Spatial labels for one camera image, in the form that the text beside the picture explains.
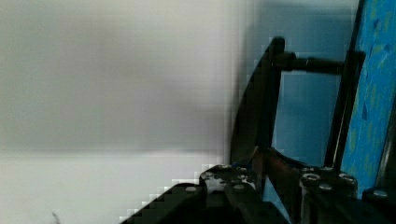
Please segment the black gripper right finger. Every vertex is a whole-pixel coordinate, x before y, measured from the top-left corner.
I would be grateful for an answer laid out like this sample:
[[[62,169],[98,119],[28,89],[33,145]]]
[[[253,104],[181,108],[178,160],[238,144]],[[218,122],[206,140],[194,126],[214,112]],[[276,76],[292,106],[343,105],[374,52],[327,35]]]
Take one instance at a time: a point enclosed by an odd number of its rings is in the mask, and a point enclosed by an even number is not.
[[[292,224],[395,224],[395,192],[370,188],[332,167],[308,166],[272,147],[256,148],[256,169],[269,178]]]

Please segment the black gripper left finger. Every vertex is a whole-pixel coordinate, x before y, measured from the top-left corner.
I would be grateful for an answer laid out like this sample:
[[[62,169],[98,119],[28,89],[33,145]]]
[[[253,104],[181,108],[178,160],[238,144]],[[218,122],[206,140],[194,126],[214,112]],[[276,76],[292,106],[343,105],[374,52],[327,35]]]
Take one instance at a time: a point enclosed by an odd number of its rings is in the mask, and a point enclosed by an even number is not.
[[[247,157],[247,163],[218,164],[203,171],[199,176],[199,184],[206,187],[208,194],[224,193],[227,185],[248,185],[262,196],[262,176],[253,168],[253,158],[259,150],[259,147],[254,147]]]

